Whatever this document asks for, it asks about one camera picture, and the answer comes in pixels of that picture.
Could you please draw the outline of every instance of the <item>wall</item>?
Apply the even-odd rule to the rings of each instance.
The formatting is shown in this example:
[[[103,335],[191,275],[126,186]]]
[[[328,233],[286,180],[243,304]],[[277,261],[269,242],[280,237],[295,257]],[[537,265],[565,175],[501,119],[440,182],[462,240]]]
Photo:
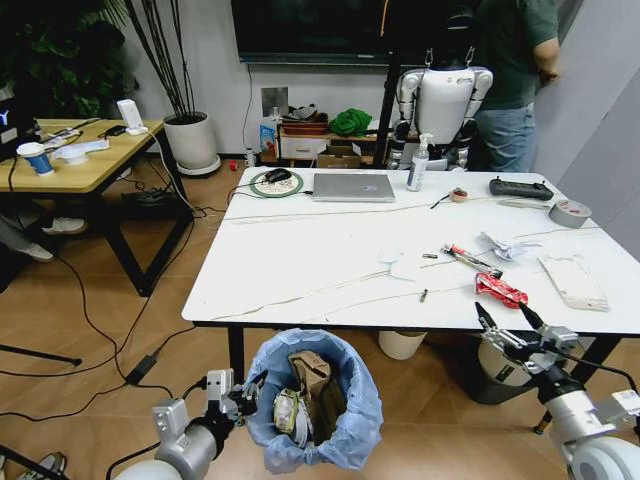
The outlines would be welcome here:
[[[640,259],[640,2],[588,0],[562,45],[562,78],[540,91],[534,170],[593,210]]]
[[[627,85],[558,187],[640,259],[640,71]]]
[[[168,11],[169,2],[158,2]],[[197,105],[211,114],[218,151],[241,153],[242,125],[249,103],[247,66],[238,60],[230,0],[181,2],[187,62]],[[162,118],[171,108],[132,27],[125,30],[128,62],[140,84],[134,98],[143,117]],[[289,87],[289,104],[315,103],[334,117],[347,108],[380,115],[386,69],[371,67],[251,67],[253,101],[246,127],[247,146],[257,147],[262,117],[261,87]]]
[[[536,98],[534,170],[557,183],[640,67],[640,2],[585,1],[560,55],[562,78]]]

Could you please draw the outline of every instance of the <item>white planter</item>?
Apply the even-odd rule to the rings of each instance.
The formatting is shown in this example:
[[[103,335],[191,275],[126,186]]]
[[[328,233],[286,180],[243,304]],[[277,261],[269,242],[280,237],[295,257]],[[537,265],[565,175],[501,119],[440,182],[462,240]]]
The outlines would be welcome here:
[[[378,334],[378,343],[384,353],[396,360],[406,360],[413,357],[418,347],[424,340],[425,333],[406,332],[399,333],[381,330]]]
[[[175,115],[164,119],[164,129],[178,170],[185,175],[203,175],[220,167],[211,117],[195,112],[200,121],[188,125],[175,123]]]

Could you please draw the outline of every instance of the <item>white table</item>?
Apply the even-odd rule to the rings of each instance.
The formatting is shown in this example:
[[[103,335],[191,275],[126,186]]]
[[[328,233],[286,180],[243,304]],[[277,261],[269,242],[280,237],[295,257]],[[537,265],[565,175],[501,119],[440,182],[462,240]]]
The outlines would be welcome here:
[[[265,168],[245,171],[249,183]],[[280,199],[233,198],[193,286],[182,316],[198,326],[228,327],[231,366],[243,376],[244,327],[316,327],[478,331],[474,302],[496,323],[531,330],[518,310],[488,295],[476,296],[475,270],[440,254],[446,243],[480,254],[505,274],[503,280],[529,295],[529,305],[548,324],[597,337],[587,352],[601,362],[623,336],[640,334],[636,291],[640,264],[594,222],[566,229],[547,212],[498,205],[489,192],[491,173],[428,172],[422,191],[405,188],[407,171],[292,169],[313,190],[314,173],[388,175],[395,203],[324,203],[297,194]],[[504,180],[541,182],[537,174],[503,174]],[[556,199],[563,198],[557,192]],[[464,204],[443,201],[455,187],[469,193]],[[248,188],[239,191],[251,193]],[[499,259],[479,239],[481,231],[540,243],[513,262]],[[392,277],[378,261],[382,248],[397,246],[420,263],[417,280]],[[605,291],[611,310],[567,307],[538,255],[580,254]],[[426,301],[420,293],[428,289]],[[592,371],[584,370],[583,381]]]

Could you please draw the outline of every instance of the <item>silver laptop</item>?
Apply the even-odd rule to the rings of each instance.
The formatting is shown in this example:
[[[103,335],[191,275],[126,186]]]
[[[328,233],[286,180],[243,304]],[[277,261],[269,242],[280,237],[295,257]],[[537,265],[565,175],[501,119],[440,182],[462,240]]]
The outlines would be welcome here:
[[[316,173],[313,199],[318,202],[395,202],[386,175]]]

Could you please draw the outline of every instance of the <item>trash can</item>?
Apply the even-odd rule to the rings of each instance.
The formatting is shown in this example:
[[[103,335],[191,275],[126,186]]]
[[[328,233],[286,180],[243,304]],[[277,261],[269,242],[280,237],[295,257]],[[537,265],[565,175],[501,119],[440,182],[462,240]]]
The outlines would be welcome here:
[[[380,348],[395,360],[407,360],[415,355],[426,332],[394,332],[381,330],[378,334]]]
[[[273,422],[273,402],[283,388],[296,388],[297,379],[289,355],[311,350],[332,367],[347,410],[338,417],[329,440],[299,448],[289,436],[278,432]],[[371,374],[355,349],[323,330],[286,330],[258,350],[247,378],[269,373],[258,400],[258,411],[248,418],[253,441],[264,447],[264,463],[271,473],[289,473],[300,465],[333,463],[340,468],[360,469],[380,441],[382,402]]]

